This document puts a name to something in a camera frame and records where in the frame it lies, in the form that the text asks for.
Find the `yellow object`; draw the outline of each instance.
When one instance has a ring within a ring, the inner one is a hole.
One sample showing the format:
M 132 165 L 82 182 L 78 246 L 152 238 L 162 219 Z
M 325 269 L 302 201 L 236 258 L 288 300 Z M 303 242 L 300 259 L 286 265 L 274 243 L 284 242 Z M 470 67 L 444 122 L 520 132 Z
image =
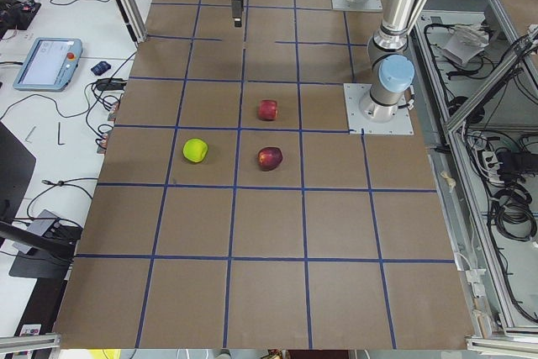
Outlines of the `yellow object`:
M 119 359 L 121 349 L 88 349 L 93 359 Z
M 193 163 L 199 163 L 208 153 L 208 144 L 198 138 L 189 139 L 183 146 L 183 155 Z

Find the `mounting plate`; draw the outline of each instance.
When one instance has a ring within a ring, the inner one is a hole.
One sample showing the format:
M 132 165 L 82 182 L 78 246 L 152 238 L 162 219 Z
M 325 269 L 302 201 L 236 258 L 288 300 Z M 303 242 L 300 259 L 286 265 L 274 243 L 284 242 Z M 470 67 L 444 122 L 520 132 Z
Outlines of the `mounting plate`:
M 350 3 L 347 0 L 332 0 L 333 10 L 345 12 L 369 12 L 380 13 L 383 11 L 381 0 L 366 0 L 360 3 Z
M 364 131 L 366 135 L 414 135 L 409 111 L 406 108 L 399 109 L 394 118 L 385 124 L 372 122 L 361 113 L 359 101 L 371 86 L 362 83 L 344 84 L 345 110 L 350 134 L 360 135 Z M 405 97 L 402 96 L 399 104 L 406 103 Z

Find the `tablet device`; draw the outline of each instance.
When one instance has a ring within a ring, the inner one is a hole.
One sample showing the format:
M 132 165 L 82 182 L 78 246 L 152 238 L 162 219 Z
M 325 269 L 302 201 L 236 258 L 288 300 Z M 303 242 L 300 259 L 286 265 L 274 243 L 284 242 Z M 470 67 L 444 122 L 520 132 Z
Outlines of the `tablet device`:
M 73 38 L 38 38 L 26 57 L 13 88 L 60 92 L 71 81 L 82 54 L 82 42 Z

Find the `white metal plate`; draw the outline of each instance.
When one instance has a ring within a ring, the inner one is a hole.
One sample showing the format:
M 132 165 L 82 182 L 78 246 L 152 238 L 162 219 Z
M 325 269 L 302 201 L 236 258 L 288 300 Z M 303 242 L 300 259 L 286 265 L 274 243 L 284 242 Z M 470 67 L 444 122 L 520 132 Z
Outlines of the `white metal plate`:
M 344 84 L 345 110 L 350 134 L 360 135 L 364 131 L 367 135 L 413 135 L 413 125 L 406 108 L 399 109 L 394 118 L 385 124 L 372 122 L 359 111 L 359 101 L 371 86 L 360 83 Z M 406 103 L 405 97 L 402 97 L 400 105 Z
M 369 12 L 380 13 L 383 11 L 381 0 L 366 0 L 360 3 L 349 3 L 346 0 L 332 0 L 333 10 L 343 10 L 345 12 Z

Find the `white desk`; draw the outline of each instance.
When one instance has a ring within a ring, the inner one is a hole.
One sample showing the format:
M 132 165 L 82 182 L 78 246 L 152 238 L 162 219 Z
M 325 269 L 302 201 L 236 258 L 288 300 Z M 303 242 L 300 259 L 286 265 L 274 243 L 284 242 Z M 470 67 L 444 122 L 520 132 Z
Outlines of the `white desk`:
M 71 83 L 63 92 L 40 92 L 54 98 L 65 114 L 74 114 L 87 108 L 84 97 L 84 87 L 97 79 L 90 68 L 100 60 L 106 60 L 112 65 L 107 72 L 112 74 L 134 51 L 124 22 L 121 19 L 116 2 L 78 2 L 71 6 L 55 6 L 49 0 L 38 0 L 42 3 L 29 30 L 19 31 L 10 40 L 0 41 L 0 61 L 23 61 L 28 54 L 34 39 L 43 37 L 73 37 L 80 38 L 84 47 L 79 66 Z M 57 0 L 67 3 L 71 0 Z M 136 0 L 142 17 L 146 19 L 151 0 Z M 13 31 L 8 31 L 6 38 Z M 117 77 L 127 78 L 132 61 L 125 64 Z M 6 108 L 31 92 L 14 90 L 12 83 L 18 73 L 19 66 L 0 66 L 0 114 Z M 93 128 L 107 123 L 108 113 L 100 104 L 92 111 L 90 123 Z M 58 145 L 58 122 L 61 122 L 61 142 Z M 74 177 L 97 177 L 103 155 L 96 150 L 95 134 L 85 124 L 85 116 L 63 119 L 56 111 L 50 100 L 31 98 L 10 110 L 3 123 L 21 140 L 36 157 L 37 163 L 29 184 L 25 199 L 18 216 L 26 216 L 28 202 L 47 186 L 41 180 L 66 180 Z M 25 141 L 29 132 L 34 132 Z M 95 181 L 80 182 L 88 192 L 93 193 Z M 46 193 L 32 206 L 32 214 L 39 214 L 42 209 L 60 215 L 63 218 L 75 220 L 84 225 L 89 209 L 90 200 L 85 193 L 74 188 L 56 188 Z M 15 254 L 17 251 L 10 241 L 4 242 L 1 251 Z M 0 254 L 0 337 L 12 336 L 20 317 L 26 307 L 29 295 L 35 285 L 34 279 L 10 277 L 9 269 L 13 258 Z

